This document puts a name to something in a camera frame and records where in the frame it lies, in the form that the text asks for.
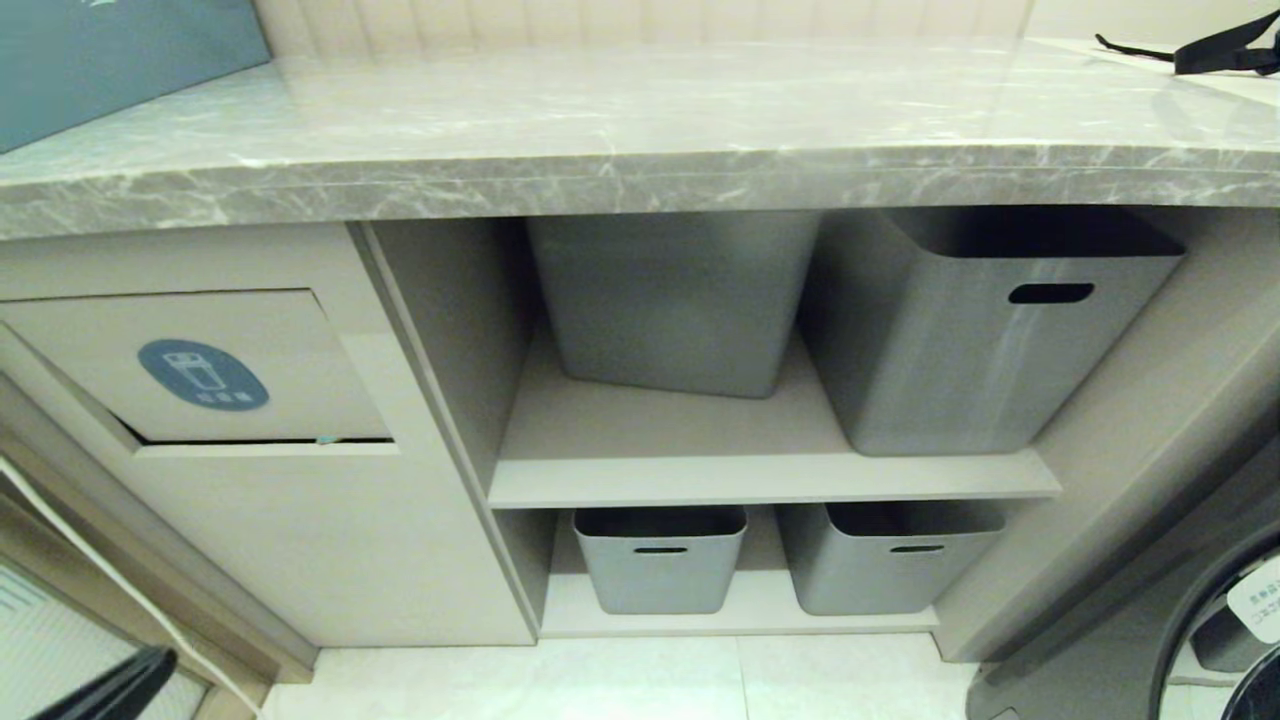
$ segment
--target label icon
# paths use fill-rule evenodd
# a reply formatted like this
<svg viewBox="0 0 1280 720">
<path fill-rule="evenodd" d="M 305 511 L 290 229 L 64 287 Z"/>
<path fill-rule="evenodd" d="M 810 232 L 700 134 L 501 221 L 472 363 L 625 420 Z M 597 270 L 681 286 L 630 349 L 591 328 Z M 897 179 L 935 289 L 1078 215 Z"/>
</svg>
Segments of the label icon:
<svg viewBox="0 0 1280 720">
<path fill-rule="evenodd" d="M 1226 605 L 1253 637 L 1267 644 L 1280 643 L 1280 555 L 1228 591 Z"/>
<path fill-rule="evenodd" d="M 243 413 L 270 400 L 243 363 L 201 342 L 156 340 L 138 351 L 138 363 L 169 392 L 210 410 Z"/>
</svg>

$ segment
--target black strap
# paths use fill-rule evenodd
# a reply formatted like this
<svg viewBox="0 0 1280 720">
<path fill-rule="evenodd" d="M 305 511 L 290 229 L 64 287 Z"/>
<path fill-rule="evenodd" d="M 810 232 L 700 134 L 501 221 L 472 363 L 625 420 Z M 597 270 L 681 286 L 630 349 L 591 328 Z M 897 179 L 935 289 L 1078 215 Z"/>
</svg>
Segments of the black strap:
<svg viewBox="0 0 1280 720">
<path fill-rule="evenodd" d="M 178 666 L 166 647 L 143 647 L 31 720 L 137 720 Z"/>
<path fill-rule="evenodd" d="M 1179 47 L 1176 53 L 1128 47 L 1110 42 L 1101 35 L 1094 37 L 1107 50 L 1174 63 L 1174 73 L 1180 76 L 1217 70 L 1254 70 L 1260 76 L 1270 76 L 1280 73 L 1280 32 L 1276 32 L 1276 42 L 1271 49 L 1251 49 L 1248 45 L 1262 37 L 1277 19 L 1280 19 L 1280 10 L 1240 27 L 1197 40 Z"/>
</svg>

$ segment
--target shelf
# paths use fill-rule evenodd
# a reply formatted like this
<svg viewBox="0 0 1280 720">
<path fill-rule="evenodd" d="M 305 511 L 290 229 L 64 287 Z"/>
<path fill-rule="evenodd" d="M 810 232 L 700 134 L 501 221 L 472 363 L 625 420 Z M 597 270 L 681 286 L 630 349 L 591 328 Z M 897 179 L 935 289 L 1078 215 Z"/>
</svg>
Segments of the shelf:
<svg viewBox="0 0 1280 720">
<path fill-rule="evenodd" d="M 714 615 L 608 615 L 600 610 L 586 574 L 586 564 L 568 524 L 561 516 L 547 588 L 543 638 L 627 635 L 750 635 L 827 633 L 911 633 L 937 626 L 933 609 L 911 615 L 852 615 L 819 618 L 796 602 L 791 573 L 773 511 L 749 509 L 737 573 L 724 607 Z"/>
<path fill-rule="evenodd" d="M 543 329 L 525 364 L 489 505 L 756 505 L 1060 492 L 1034 450 L 954 457 L 854 452 L 797 337 L 773 397 L 741 400 L 571 379 Z"/>
</svg>

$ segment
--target gray storage bin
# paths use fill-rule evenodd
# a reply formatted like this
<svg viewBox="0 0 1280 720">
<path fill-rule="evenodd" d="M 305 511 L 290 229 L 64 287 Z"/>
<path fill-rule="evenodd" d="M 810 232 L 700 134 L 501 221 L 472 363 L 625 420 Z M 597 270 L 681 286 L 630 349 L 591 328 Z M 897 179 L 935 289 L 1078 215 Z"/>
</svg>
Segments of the gray storage bin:
<svg viewBox="0 0 1280 720">
<path fill-rule="evenodd" d="M 919 612 L 1004 530 L 991 506 L 960 501 L 778 507 L 800 607 L 810 615 Z"/>
<path fill-rule="evenodd" d="M 800 324 L 859 452 L 1014 452 L 1181 255 L 1117 208 L 838 213 Z"/>
<path fill-rule="evenodd" d="M 724 605 L 746 510 L 608 507 L 573 511 L 600 607 L 613 615 L 707 614 Z"/>
<path fill-rule="evenodd" d="M 530 218 L 564 372 L 586 380 L 768 397 L 820 217 Z"/>
</svg>

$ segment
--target floor tile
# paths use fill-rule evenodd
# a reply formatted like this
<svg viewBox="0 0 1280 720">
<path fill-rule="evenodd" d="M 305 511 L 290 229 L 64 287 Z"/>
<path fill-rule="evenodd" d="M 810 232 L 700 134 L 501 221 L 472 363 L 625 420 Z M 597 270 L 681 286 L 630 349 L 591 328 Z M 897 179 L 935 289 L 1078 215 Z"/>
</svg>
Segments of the floor tile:
<svg viewBox="0 0 1280 720">
<path fill-rule="evenodd" d="M 751 720 L 964 720 L 977 665 L 927 634 L 739 638 Z"/>
<path fill-rule="evenodd" d="M 1231 702 L 1234 688 L 1171 685 L 1161 697 L 1161 720 L 1219 720 Z"/>
<path fill-rule="evenodd" d="M 271 720 L 746 720 L 733 638 L 518 648 L 326 650 Z"/>
</svg>

